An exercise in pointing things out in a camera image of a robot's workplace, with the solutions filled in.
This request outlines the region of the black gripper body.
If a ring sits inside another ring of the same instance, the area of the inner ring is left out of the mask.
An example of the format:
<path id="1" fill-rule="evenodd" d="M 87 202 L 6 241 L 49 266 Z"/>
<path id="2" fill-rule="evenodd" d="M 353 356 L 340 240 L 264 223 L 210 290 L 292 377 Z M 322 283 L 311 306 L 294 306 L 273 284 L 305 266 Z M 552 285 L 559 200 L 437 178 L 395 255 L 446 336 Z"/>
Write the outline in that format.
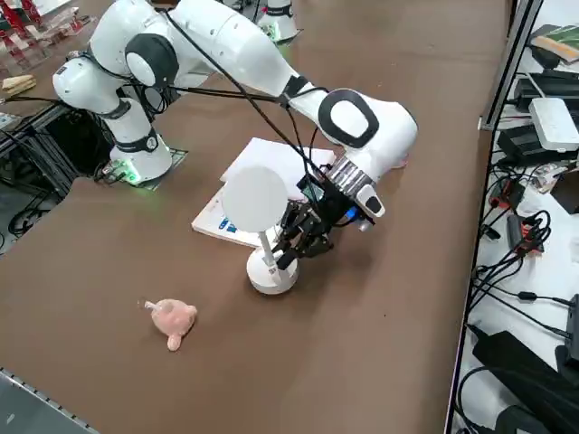
<path id="1" fill-rule="evenodd" d="M 316 213 L 331 229 L 358 221 L 357 206 L 332 183 L 313 183 L 311 187 Z"/>

